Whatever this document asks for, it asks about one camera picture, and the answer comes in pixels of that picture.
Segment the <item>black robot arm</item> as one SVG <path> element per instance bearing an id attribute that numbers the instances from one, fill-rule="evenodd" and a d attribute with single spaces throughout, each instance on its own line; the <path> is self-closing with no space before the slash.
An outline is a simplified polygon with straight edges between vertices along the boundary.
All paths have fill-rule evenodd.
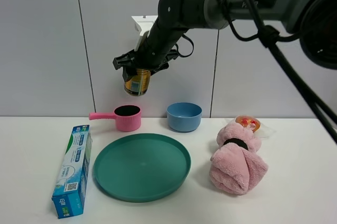
<path id="1" fill-rule="evenodd" d="M 279 21 L 299 40 L 315 64 L 336 69 L 336 0 L 253 0 L 264 21 Z M 128 81 L 136 70 L 152 74 L 167 69 L 177 58 L 173 46 L 190 29 L 226 28 L 229 20 L 251 20 L 247 0 L 159 0 L 158 17 L 137 50 L 113 60 Z"/>

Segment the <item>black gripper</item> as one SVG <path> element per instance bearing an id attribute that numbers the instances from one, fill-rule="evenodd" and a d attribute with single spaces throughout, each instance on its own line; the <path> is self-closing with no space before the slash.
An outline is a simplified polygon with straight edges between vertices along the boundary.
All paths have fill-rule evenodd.
<path id="1" fill-rule="evenodd" d="M 187 31 L 187 28 L 165 27 L 157 18 L 138 51 L 133 49 L 114 58 L 113 65 L 117 70 L 123 68 L 124 82 L 137 76 L 137 69 L 150 70 L 151 76 L 153 76 L 168 69 L 169 64 L 165 57 Z"/>

